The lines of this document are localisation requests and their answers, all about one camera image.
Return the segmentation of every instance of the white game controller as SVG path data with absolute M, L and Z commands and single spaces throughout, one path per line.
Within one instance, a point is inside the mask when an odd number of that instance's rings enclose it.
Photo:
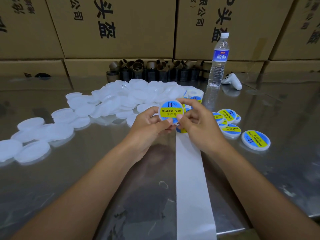
M 223 79 L 221 83 L 231 84 L 237 90 L 242 89 L 242 84 L 234 73 L 230 73 L 228 76 L 226 76 L 226 78 Z

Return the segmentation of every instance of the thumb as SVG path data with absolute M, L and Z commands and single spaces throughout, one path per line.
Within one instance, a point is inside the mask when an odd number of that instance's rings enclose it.
M 180 125 L 182 125 L 182 127 L 185 128 L 187 131 L 189 131 L 189 129 L 192 125 L 192 122 L 186 116 L 183 116 L 182 114 L 178 114 L 177 119 L 178 119 Z
M 160 133 L 163 130 L 168 129 L 170 127 L 170 125 L 172 125 L 173 121 L 174 120 L 172 118 L 168 118 L 166 120 L 163 120 L 161 122 L 156 123 L 155 126 L 157 129 L 157 133 Z

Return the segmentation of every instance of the person's left hand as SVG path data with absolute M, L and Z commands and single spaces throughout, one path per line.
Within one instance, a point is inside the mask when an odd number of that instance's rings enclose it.
M 137 150 L 138 156 L 134 163 L 146 154 L 155 139 L 176 129 L 176 125 L 172 125 L 172 118 L 161 121 L 158 115 L 153 116 L 158 113 L 158 109 L 159 107 L 151 107 L 140 113 L 134 121 L 129 134 L 123 140 Z

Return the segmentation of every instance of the plastic water bottle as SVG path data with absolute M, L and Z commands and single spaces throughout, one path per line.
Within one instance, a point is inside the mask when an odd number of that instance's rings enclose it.
M 229 33 L 221 33 L 220 40 L 214 48 L 212 67 L 208 80 L 210 86 L 218 87 L 221 85 L 224 66 L 226 65 L 229 54 L 228 37 Z

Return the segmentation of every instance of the white paper strip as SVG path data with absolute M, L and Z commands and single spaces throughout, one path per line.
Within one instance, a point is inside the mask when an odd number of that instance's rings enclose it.
M 217 239 L 200 150 L 176 132 L 177 239 Z

